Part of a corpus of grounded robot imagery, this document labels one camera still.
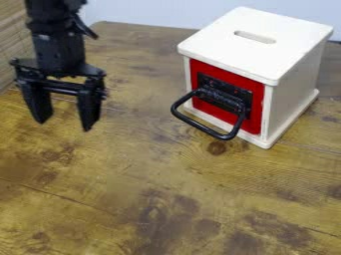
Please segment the wood grain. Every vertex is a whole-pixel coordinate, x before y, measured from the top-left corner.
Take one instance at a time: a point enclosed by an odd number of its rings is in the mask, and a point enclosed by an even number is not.
[[[175,45],[194,31],[95,30],[88,62],[108,72],[111,98],[91,132],[72,98],[56,96],[41,127],[16,91],[0,98],[0,254],[338,255],[337,82],[319,81],[271,150],[215,141],[170,114],[184,88]],[[327,47],[331,81],[341,48]]]

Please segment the drawer handle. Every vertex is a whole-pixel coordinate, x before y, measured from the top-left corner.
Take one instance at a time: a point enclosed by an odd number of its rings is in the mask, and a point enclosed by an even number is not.
[[[218,97],[218,99],[223,102],[223,104],[228,104],[232,107],[236,108],[236,115],[238,115],[238,120],[236,123],[231,129],[231,132],[227,134],[222,134],[218,131],[212,130],[211,128],[208,128],[207,126],[204,126],[203,124],[200,124],[199,122],[196,122],[194,119],[191,119],[190,117],[187,117],[186,115],[183,115],[176,109],[179,108],[179,106],[182,104],[184,104],[192,97],[199,97],[204,95],[207,98],[216,100],[216,97],[214,96],[214,92],[211,90],[207,90],[204,88],[199,88],[194,91],[191,91],[188,94],[186,94],[171,106],[171,113],[172,115],[182,120],[184,123],[187,123],[188,125],[191,125],[192,127],[195,127],[196,129],[199,129],[200,131],[203,131],[204,133],[207,133],[208,135],[211,135],[214,138],[216,139],[222,139],[222,140],[231,140],[236,137],[239,129],[240,129],[240,125],[243,120],[246,119],[246,107],[244,107],[244,103],[238,102],[238,101],[232,101],[231,99],[222,99],[220,97]]]

